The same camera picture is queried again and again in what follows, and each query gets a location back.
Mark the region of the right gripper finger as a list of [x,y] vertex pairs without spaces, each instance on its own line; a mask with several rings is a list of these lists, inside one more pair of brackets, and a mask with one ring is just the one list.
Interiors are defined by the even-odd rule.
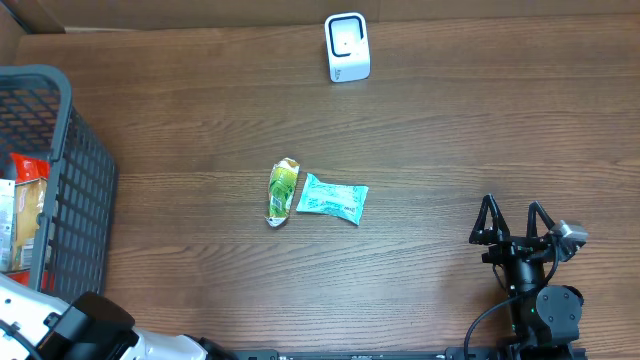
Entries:
[[538,201],[534,201],[529,205],[527,216],[526,236],[535,238],[538,236],[537,219],[540,219],[548,230],[555,226],[555,222],[548,215],[546,210]]
[[495,245],[506,241],[510,230],[492,194],[483,197],[479,214],[469,236],[469,243]]

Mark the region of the teal snack packet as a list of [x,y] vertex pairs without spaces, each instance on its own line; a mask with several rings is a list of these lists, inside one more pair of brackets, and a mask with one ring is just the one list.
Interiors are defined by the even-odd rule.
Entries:
[[325,183],[308,173],[296,211],[339,217],[358,226],[368,192],[366,185]]

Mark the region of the green tea packet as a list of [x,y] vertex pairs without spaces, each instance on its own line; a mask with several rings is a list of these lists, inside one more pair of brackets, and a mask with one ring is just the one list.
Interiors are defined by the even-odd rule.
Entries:
[[271,171],[268,186],[267,224],[277,228],[290,215],[291,204],[296,190],[300,164],[291,158],[276,163]]

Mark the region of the orange noodle packet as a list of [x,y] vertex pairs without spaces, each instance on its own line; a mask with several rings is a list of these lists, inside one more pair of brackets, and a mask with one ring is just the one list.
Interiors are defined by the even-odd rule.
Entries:
[[29,284],[37,222],[43,211],[50,165],[46,160],[11,153],[15,165],[14,229],[9,277]]

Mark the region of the white conditioner tube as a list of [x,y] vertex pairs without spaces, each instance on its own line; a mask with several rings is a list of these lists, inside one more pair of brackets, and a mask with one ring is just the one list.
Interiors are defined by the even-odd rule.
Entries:
[[2,179],[0,184],[0,244],[1,271],[11,267],[11,248],[13,240],[15,182]]

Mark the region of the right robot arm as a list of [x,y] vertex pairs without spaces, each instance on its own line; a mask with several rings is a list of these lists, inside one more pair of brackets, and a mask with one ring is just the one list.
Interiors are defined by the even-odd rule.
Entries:
[[[553,285],[559,264],[571,260],[586,244],[579,223],[552,220],[537,201],[528,207],[526,234],[515,236],[491,194],[483,197],[469,242],[486,246],[482,261],[490,264],[506,299],[480,314],[469,326],[462,347],[465,359],[585,359],[572,343],[580,337],[584,297],[568,285]],[[509,309],[514,335],[493,348],[470,346],[481,321]]]

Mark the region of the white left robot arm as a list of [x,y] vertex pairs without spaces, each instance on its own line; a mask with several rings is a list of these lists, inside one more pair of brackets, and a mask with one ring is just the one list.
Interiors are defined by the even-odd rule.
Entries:
[[146,331],[94,292],[67,303],[1,276],[1,359],[206,360],[238,356],[213,341]]

